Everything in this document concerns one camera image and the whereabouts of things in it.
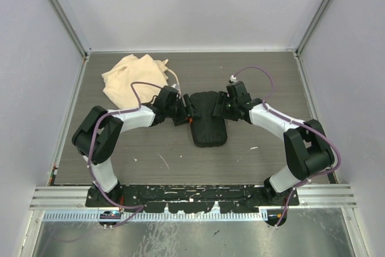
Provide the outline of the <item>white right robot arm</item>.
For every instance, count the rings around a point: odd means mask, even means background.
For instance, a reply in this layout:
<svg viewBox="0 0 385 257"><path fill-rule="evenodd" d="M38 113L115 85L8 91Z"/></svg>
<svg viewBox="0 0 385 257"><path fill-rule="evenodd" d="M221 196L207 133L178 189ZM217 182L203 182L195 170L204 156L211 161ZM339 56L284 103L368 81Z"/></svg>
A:
<svg viewBox="0 0 385 257"><path fill-rule="evenodd" d="M317 120L291 118L261 99L252 99L243 82L227 85L218 93L213 115L227 120L243 120L275 135L284 144L286 165L263 183L263 196L278 205L288 190L321 173L334 163L331 145Z"/></svg>

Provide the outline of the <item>black plastic tool case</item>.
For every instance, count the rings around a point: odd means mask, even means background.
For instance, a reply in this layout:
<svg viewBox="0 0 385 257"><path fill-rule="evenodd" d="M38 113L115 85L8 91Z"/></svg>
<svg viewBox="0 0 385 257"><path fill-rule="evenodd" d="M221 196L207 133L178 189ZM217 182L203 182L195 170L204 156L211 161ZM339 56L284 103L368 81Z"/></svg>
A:
<svg viewBox="0 0 385 257"><path fill-rule="evenodd" d="M189 96L192 108L191 134L197 147L219 147L227 141L226 123L213 115L218 92L204 91Z"/></svg>

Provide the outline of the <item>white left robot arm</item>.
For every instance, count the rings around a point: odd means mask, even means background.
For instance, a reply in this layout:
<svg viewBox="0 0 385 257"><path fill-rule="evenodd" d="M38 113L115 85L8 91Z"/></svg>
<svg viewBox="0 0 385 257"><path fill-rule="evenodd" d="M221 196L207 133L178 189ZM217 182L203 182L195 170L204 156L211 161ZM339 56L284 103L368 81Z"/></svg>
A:
<svg viewBox="0 0 385 257"><path fill-rule="evenodd" d="M156 126L167 118L176 126L183 125L193 119L195 112L187 94L181 96L167 85L150 102L139 102L136 108L106 110L101 106L93 107L74 133L72 144L87 162L99 200L106 206L115 206L122 196L122 187L111 162L122 133Z"/></svg>

